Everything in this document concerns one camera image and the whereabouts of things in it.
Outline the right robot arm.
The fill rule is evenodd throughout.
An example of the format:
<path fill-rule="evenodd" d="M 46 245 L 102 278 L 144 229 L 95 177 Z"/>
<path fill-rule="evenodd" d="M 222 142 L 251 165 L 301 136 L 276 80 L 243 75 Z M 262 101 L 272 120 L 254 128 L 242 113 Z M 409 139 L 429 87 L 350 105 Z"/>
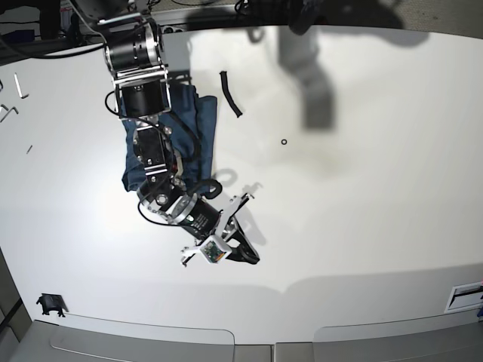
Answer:
<path fill-rule="evenodd" d="M 159 217 L 157 225 L 181 228 L 194 237 L 194 245 L 182 250 L 182 265 L 196 255 L 210 264 L 230 260 L 256 265 L 260 257 L 235 216 L 250 195 L 235 196 L 217 210 L 208 200 L 222 192 L 218 181 L 201 179 L 188 187 L 182 179 L 189 159 L 174 147 L 172 129 L 160 115 L 170 116 L 191 138 L 191 160 L 200 156 L 201 144 L 173 110 L 162 30 L 148 7 L 137 8 L 133 1 L 73 1 L 72 7 L 103 39 L 118 107 L 114 115 L 134 123 L 132 146 L 144 175 L 137 188 L 139 212 L 149 211 Z"/>

